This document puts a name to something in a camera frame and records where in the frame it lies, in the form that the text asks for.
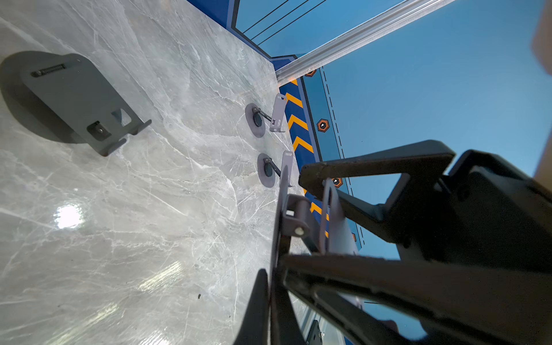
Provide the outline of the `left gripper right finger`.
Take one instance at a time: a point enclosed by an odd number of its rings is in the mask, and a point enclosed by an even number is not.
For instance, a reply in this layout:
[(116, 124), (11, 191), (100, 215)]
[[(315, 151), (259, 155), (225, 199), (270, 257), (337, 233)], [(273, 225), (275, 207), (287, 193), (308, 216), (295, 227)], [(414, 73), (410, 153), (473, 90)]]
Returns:
[(470, 344), (550, 344), (551, 275), (351, 255), (285, 255), (284, 284), (355, 336), (333, 292), (376, 300)]

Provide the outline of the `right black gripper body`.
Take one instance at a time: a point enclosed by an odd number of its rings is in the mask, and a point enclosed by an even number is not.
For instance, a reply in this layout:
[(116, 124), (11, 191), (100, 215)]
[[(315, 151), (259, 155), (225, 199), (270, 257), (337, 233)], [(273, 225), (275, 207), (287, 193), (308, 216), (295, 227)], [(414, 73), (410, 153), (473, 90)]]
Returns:
[(466, 151), (424, 206), (401, 260), (551, 271), (551, 192), (499, 155)]

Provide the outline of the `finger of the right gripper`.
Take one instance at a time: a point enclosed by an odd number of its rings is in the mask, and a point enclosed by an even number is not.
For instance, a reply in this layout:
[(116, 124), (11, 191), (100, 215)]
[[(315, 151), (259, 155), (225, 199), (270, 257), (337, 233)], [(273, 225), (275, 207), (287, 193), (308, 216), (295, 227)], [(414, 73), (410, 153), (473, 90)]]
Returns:
[(369, 155), (312, 163), (301, 168), (299, 184), (316, 198), (334, 178), (364, 182), (374, 196), (339, 191), (346, 218), (386, 242), (404, 241), (428, 205), (439, 178), (456, 154), (443, 142), (426, 140)]

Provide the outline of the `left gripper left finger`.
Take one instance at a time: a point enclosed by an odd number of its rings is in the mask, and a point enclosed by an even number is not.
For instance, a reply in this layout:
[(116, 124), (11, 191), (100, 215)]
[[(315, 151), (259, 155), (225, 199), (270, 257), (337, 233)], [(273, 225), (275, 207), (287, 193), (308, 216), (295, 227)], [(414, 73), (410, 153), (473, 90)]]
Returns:
[(277, 235), (270, 269), (261, 269), (235, 344), (305, 344), (290, 295), (306, 295), (306, 279), (290, 267), (293, 237)]

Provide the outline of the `purple-grey phone stand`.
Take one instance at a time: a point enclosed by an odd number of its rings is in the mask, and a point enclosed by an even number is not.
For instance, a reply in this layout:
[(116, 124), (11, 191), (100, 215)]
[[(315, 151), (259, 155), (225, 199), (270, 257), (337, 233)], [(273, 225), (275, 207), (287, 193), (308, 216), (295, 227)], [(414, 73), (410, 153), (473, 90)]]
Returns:
[(289, 253), (290, 241), (299, 238), (311, 254), (358, 255), (344, 210), (339, 201), (338, 189), (330, 178), (315, 183), (322, 188), (321, 220), (317, 221), (311, 202), (304, 195), (288, 192), (290, 167), (279, 170), (280, 188), (275, 217), (270, 272), (277, 270), (279, 259)]
[(261, 110), (255, 103), (249, 103), (246, 106), (244, 114), (255, 137), (263, 137), (266, 132), (266, 127), (268, 127), (270, 132), (285, 132), (284, 118), (287, 102), (288, 98), (281, 93), (278, 93), (275, 97), (275, 103), (271, 115)]
[(290, 179), (293, 161), (293, 153), (291, 151), (285, 151), (283, 152), (282, 164), (279, 168), (270, 156), (264, 153), (259, 154), (257, 157), (257, 169), (261, 184), (266, 188), (272, 188), (275, 185), (275, 177), (277, 176), (280, 178), (282, 169), (287, 168), (288, 187), (291, 188)]

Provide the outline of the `dark grey round phone stand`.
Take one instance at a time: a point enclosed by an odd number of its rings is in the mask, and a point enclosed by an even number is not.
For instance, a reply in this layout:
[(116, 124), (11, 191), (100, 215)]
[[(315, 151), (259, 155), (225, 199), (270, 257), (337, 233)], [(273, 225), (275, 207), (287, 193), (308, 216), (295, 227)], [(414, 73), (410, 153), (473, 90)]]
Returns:
[(22, 51), (1, 62), (1, 95), (12, 117), (39, 137), (88, 144), (107, 157), (143, 121), (100, 70), (79, 54)]

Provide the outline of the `right aluminium corner post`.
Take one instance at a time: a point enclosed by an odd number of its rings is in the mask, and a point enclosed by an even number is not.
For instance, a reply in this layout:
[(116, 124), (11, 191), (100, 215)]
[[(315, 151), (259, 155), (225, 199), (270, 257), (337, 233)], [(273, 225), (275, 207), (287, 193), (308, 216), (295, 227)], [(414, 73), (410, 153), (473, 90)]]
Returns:
[(283, 86), (290, 83), (453, 2), (454, 0), (402, 1), (276, 70), (277, 84)]

